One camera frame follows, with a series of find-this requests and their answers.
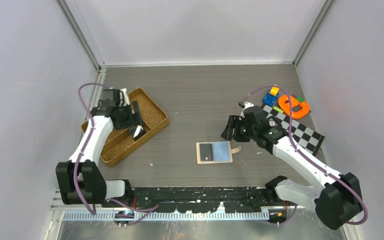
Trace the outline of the orange plastic letter toy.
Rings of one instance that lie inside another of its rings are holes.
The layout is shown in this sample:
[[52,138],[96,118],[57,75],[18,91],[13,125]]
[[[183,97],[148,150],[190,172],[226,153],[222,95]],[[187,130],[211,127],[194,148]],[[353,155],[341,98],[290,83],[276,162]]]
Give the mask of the orange plastic letter toy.
[[306,101],[299,103],[296,100],[296,97],[292,95],[290,97],[287,95],[280,96],[278,98],[278,105],[287,116],[290,116],[290,113],[292,113],[293,119],[301,119],[311,111],[310,106]]

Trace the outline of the blue toy block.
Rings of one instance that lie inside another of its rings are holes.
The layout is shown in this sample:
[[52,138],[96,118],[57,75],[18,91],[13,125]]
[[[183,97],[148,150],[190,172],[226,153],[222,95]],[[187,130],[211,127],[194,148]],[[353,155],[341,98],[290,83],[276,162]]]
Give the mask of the blue toy block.
[[269,92],[264,96],[264,98],[262,99],[262,103],[265,104],[265,105],[268,105],[270,107],[273,107],[278,98],[279,98],[280,94],[277,93],[276,95],[272,95],[270,94]]

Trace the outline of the black white checkerboard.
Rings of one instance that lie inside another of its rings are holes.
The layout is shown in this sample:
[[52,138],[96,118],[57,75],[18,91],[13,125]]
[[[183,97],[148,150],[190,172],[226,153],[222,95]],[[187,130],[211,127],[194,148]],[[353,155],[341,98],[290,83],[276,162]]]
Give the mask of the black white checkerboard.
[[[286,131],[289,131],[289,117],[287,115],[264,103],[260,108],[265,113],[267,113],[268,118],[274,117]],[[291,133],[293,139],[307,152],[311,153],[313,156],[316,156],[321,148],[325,136],[294,119],[291,123]]]

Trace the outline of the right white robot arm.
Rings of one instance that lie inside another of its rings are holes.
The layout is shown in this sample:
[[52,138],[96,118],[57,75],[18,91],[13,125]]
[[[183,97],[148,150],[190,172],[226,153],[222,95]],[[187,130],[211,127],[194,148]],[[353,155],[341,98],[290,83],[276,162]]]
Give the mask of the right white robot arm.
[[363,213],[363,218],[357,223],[367,220],[368,209],[362,198],[360,181],[354,174],[342,174],[318,160],[262,107],[250,102],[242,106],[240,115],[228,117],[221,138],[238,143],[255,142],[258,147],[291,166],[309,183],[306,186],[285,176],[277,176],[265,185],[268,203],[279,205],[288,201],[301,205],[315,212],[319,220],[332,230],[344,224],[353,225],[352,219],[360,213]]

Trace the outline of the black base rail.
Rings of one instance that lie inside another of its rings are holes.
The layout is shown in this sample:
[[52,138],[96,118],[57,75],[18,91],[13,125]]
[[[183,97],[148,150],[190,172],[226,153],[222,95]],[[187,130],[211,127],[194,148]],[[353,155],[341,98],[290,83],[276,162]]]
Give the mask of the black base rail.
[[118,202],[135,209],[157,207],[156,213],[214,213],[223,206],[226,213],[257,213],[262,207],[293,207],[292,202],[274,198],[265,187],[135,187],[127,194],[106,200],[102,207],[118,207]]

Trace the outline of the black credit card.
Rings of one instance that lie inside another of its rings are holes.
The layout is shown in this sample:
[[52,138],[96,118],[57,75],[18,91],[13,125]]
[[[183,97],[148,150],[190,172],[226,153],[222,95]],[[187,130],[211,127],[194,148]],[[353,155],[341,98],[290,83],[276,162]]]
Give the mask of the black credit card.
[[213,161],[213,150],[211,143],[201,143],[199,145],[199,154],[201,162],[212,162]]

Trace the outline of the woven wicker tray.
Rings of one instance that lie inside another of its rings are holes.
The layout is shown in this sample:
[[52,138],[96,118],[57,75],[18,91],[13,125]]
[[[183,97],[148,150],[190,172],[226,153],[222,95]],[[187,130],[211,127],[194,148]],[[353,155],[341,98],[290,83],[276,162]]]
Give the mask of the woven wicker tray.
[[142,88],[134,89],[128,96],[131,102],[138,101],[142,125],[112,130],[100,154],[108,167],[117,165],[170,123],[168,115]]

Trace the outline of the yellow toy block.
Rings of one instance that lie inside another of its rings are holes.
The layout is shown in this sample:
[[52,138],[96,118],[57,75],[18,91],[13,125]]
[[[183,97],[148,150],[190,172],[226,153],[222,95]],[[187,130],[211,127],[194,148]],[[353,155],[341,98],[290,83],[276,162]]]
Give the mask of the yellow toy block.
[[279,95],[279,88],[276,86],[273,86],[270,91],[268,92],[271,96],[278,97]]

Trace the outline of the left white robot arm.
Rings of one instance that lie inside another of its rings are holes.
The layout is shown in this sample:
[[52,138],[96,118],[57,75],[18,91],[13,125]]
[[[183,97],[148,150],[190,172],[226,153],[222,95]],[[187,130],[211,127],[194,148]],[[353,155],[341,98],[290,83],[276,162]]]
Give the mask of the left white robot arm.
[[107,137],[113,130],[127,130],[136,141],[145,134],[139,103],[124,106],[113,102],[96,106],[77,149],[68,161],[55,168],[59,191],[65,205],[102,204],[114,198],[121,207],[133,202],[128,180],[105,180],[98,168]]

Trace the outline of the beige card holder wallet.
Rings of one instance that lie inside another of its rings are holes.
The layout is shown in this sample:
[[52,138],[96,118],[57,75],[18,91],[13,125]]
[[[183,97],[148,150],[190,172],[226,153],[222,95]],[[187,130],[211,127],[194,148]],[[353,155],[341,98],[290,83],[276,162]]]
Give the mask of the beige card holder wallet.
[[[213,161],[211,162],[201,162],[200,161],[200,144],[210,143],[212,144],[212,157]],[[221,164],[221,163],[232,163],[233,155],[242,150],[241,146],[236,148],[231,147],[230,141],[214,141],[214,142],[197,142],[196,144],[196,161],[199,165],[205,164]]]

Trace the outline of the green toy block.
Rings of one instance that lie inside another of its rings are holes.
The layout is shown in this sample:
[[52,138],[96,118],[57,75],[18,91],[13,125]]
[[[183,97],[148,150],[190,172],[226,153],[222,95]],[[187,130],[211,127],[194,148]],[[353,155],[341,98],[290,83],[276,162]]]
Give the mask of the green toy block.
[[302,97],[296,97],[295,98],[299,103],[303,103],[305,100]]

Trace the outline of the lime green stick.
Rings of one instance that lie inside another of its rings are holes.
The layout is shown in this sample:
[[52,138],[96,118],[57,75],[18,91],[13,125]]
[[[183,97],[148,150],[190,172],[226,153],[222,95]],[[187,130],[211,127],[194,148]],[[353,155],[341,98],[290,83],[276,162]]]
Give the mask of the lime green stick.
[[284,111],[283,111],[281,108],[277,107],[277,106],[274,106],[274,107],[273,107],[273,110],[275,110],[275,111],[277,111],[277,112],[279,112],[279,113],[281,113],[281,114],[284,113]]

